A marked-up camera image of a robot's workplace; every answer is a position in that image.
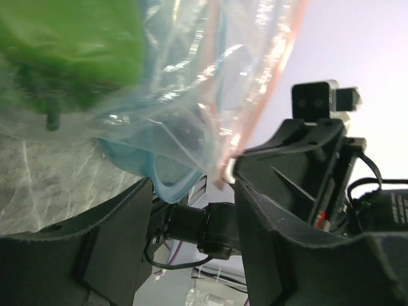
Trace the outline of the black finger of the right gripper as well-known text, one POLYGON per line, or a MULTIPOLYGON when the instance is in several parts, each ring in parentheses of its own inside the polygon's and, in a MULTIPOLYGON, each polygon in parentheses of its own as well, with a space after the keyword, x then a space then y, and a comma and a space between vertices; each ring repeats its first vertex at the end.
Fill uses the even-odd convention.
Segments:
POLYGON ((320 119, 314 125, 286 119, 271 139, 237 159, 235 178, 313 223, 345 133, 340 119, 320 119))

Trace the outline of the clear zip top bag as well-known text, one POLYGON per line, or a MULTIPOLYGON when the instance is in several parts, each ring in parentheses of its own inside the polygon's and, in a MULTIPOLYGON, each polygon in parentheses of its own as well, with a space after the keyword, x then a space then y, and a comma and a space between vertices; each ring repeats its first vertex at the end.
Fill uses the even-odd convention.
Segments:
POLYGON ((284 68, 305 1, 2 1, 1 134, 42 159, 219 180, 284 68))

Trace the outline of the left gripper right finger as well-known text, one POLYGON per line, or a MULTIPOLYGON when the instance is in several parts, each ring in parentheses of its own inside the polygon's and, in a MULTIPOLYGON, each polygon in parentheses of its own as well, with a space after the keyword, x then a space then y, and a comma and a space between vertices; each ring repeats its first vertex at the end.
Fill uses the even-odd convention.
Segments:
POLYGON ((251 305, 406 305, 407 235, 340 237, 235 184, 251 305))

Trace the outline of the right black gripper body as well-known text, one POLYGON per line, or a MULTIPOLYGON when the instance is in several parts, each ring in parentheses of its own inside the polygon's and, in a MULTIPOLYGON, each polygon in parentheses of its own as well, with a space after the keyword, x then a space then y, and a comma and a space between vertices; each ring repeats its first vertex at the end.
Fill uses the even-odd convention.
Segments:
POLYGON ((315 228, 344 237, 407 231, 407 179, 383 178, 377 165, 365 154, 366 146, 363 138, 346 138, 342 142, 323 189, 315 228), (363 161, 374 176, 350 182, 357 160, 363 161))

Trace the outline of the green bell pepper toy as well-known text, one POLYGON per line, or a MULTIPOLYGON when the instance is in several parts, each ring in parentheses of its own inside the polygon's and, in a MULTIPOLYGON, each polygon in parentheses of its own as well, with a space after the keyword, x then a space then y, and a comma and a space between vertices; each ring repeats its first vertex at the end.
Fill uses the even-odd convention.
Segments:
POLYGON ((135 85, 145 42, 137 1, 2 1, 1 120, 88 112, 135 85))

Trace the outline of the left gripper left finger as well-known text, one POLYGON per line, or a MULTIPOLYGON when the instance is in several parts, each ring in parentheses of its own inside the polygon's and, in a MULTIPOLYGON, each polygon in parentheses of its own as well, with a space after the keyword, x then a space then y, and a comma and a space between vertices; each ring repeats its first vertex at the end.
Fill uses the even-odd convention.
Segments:
POLYGON ((143 257, 152 182, 35 233, 1 237, 2 305, 132 305, 149 278, 143 257))

